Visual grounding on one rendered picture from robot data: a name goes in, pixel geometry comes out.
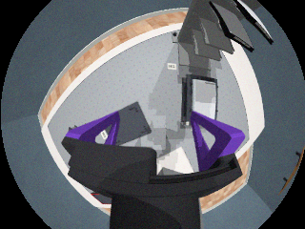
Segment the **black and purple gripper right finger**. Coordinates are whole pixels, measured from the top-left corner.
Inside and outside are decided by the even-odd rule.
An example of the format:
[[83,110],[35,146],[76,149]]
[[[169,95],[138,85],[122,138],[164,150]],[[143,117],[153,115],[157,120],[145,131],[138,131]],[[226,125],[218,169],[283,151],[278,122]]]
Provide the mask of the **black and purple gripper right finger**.
[[[211,150],[197,123],[214,135],[215,142]],[[195,111],[191,114],[191,125],[199,172],[209,170],[219,157],[234,153],[245,139],[241,130]]]

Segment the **grey slotted shelf rack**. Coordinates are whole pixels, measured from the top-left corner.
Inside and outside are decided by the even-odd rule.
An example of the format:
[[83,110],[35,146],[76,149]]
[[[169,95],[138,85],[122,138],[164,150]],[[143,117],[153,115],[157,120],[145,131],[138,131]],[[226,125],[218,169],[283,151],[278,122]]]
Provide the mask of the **grey slotted shelf rack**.
[[231,39],[223,33],[219,19],[208,3],[210,1],[234,13],[240,21],[245,18],[233,0],[193,0],[177,37],[179,65],[211,70],[211,59],[222,59],[220,50],[230,54],[235,52]]

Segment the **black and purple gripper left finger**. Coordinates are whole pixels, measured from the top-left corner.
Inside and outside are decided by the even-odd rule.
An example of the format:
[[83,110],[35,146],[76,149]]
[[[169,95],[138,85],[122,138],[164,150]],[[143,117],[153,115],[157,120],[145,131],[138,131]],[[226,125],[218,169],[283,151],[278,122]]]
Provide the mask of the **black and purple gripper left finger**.
[[65,136],[77,138],[82,141],[95,142],[95,138],[111,124],[109,135],[104,144],[115,145],[120,123],[119,112],[108,114],[92,122],[69,130]]

